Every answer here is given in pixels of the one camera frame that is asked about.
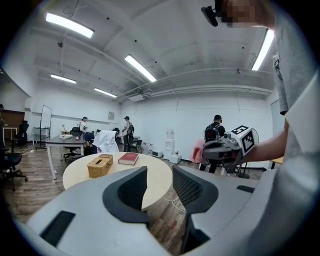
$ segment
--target pink cloth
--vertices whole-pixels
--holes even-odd
[[[204,139],[197,139],[194,144],[193,152],[190,154],[189,159],[193,163],[203,164],[206,160],[202,157],[206,141]]]

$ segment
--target white round table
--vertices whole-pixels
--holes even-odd
[[[150,155],[139,154],[135,165],[119,164],[118,159],[125,154],[124,152],[108,154],[113,155],[113,165],[107,175],[136,167],[147,166],[147,189],[142,200],[142,211],[145,211],[149,206],[161,199],[169,190],[172,183],[172,171],[165,162]],[[89,178],[87,164],[99,155],[101,154],[91,154],[72,162],[63,174],[62,181],[64,189],[67,190],[75,184],[92,180]]]

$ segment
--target ceiling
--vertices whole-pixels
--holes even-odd
[[[118,96],[243,91],[268,95],[274,87],[274,42],[259,71],[251,71],[266,28],[211,26],[201,7],[212,0],[56,0],[34,13],[29,31],[36,40],[34,65],[40,80]],[[91,38],[45,21],[47,12],[95,31]],[[131,54],[156,79],[148,80],[125,61]]]

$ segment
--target wicker basket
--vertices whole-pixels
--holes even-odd
[[[105,176],[114,163],[114,156],[112,154],[101,154],[87,164],[89,177],[99,178]]]

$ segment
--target red book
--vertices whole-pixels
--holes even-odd
[[[119,158],[118,163],[123,165],[134,166],[138,160],[139,154],[137,153],[125,153],[121,158]]]

